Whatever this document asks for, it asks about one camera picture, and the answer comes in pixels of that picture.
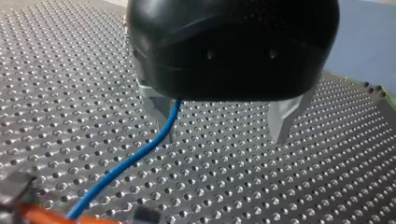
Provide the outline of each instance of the blue cable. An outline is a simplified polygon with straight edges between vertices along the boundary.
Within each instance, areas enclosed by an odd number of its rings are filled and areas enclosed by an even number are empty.
[[[160,129],[158,134],[146,145],[139,148],[133,155],[127,157],[125,160],[121,161],[116,167],[114,167],[107,175],[104,175],[96,184],[94,184],[84,196],[76,202],[73,207],[67,212],[66,217],[71,220],[76,220],[84,209],[90,204],[90,202],[95,198],[108,184],[110,184],[114,179],[116,179],[120,174],[122,174],[126,169],[128,169],[132,164],[141,160],[149,152],[158,146],[161,141],[168,135],[169,131],[177,119],[177,112],[180,108],[181,101],[176,100],[175,105],[172,108],[171,114],[168,120],[165,122],[163,127]]]

